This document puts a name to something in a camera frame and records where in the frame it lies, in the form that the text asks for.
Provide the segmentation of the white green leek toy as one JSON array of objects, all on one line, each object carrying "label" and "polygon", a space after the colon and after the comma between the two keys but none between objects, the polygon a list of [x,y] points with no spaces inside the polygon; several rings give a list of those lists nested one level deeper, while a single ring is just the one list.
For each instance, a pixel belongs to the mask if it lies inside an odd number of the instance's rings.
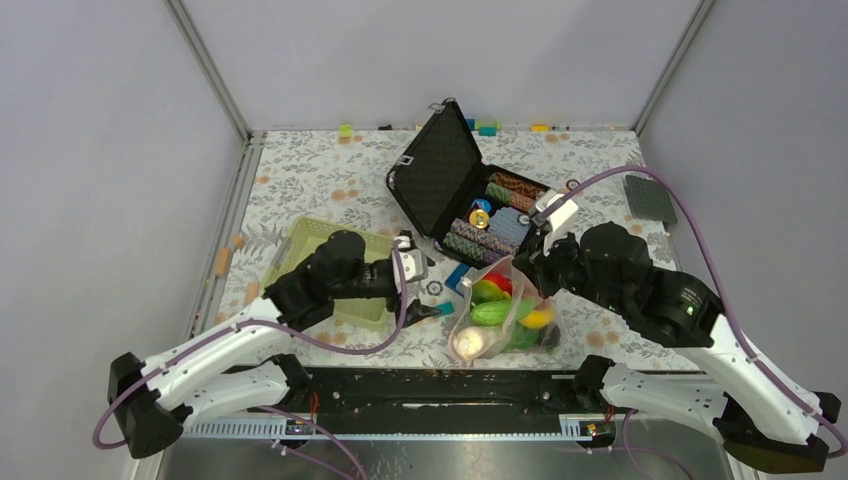
[{"label": "white green leek toy", "polygon": [[455,333],[450,342],[452,352],[460,359],[470,361],[489,359],[501,353],[522,351],[533,347],[539,331],[521,325],[506,332],[501,327],[468,326]]}]

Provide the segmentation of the yellow toy mango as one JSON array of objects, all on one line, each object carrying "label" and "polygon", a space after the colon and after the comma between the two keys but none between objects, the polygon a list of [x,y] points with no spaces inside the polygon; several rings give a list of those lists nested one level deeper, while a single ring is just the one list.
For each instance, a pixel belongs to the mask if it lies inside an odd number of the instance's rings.
[{"label": "yellow toy mango", "polygon": [[508,293],[491,280],[480,279],[472,285],[471,302],[474,305],[497,302],[509,297]]}]

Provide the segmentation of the clear zip top bag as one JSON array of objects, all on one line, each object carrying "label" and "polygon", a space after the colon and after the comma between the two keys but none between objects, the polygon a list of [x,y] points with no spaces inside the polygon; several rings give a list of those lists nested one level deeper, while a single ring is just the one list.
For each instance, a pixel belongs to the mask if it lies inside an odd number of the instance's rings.
[{"label": "clear zip top bag", "polygon": [[550,353],[560,346],[557,309],[511,256],[468,270],[456,290],[458,320],[447,343],[453,357],[470,362],[505,353]]}]

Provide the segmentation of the yellow toy banana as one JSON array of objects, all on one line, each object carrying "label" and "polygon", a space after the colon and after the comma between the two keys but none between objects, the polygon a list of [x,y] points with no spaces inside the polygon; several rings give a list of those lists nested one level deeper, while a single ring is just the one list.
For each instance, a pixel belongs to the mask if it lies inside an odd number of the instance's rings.
[{"label": "yellow toy banana", "polygon": [[532,330],[540,330],[548,326],[555,318],[556,312],[553,309],[534,309],[525,317],[519,319],[519,323]]}]

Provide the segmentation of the red toy pepper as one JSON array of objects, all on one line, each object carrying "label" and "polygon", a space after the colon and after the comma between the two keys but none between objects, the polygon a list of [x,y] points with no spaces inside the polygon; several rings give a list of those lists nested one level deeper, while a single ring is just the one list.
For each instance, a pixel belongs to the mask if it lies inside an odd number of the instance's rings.
[{"label": "red toy pepper", "polygon": [[489,273],[486,275],[486,279],[495,284],[502,292],[512,294],[513,284],[508,276],[498,273]]}]

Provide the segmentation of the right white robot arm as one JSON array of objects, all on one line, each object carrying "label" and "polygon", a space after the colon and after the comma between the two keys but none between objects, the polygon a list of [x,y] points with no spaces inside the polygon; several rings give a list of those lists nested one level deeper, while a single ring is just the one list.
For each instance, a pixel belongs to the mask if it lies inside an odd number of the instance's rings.
[{"label": "right white robot arm", "polygon": [[710,387],[676,385],[591,355],[573,380],[583,410],[638,410],[694,429],[739,462],[769,474],[821,472],[828,459],[818,435],[838,418],[840,400],[791,381],[746,337],[697,277],[657,267],[646,242],[615,223],[554,240],[536,232],[515,265],[544,296],[565,291],[620,316],[642,338],[684,356]]}]

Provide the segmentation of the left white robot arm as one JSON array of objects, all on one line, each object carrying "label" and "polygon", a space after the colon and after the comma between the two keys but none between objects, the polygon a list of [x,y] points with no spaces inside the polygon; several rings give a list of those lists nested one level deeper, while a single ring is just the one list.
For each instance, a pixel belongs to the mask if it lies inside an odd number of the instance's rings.
[{"label": "left white robot arm", "polygon": [[304,339],[305,330],[330,318],[340,300],[382,299],[394,317],[390,337],[362,349],[364,355],[386,348],[406,325],[436,314],[415,291],[435,263],[410,232],[394,239],[385,259],[366,261],[365,247],[356,232],[334,232],[216,327],[145,359],[130,352],[114,359],[104,416],[115,419],[123,438],[103,441],[100,420],[92,434],[95,446],[124,446],[132,458],[143,459],[171,446],[186,429],[234,412],[275,405],[301,409],[312,387],[294,355],[274,355],[248,367],[239,362],[286,336]]}]

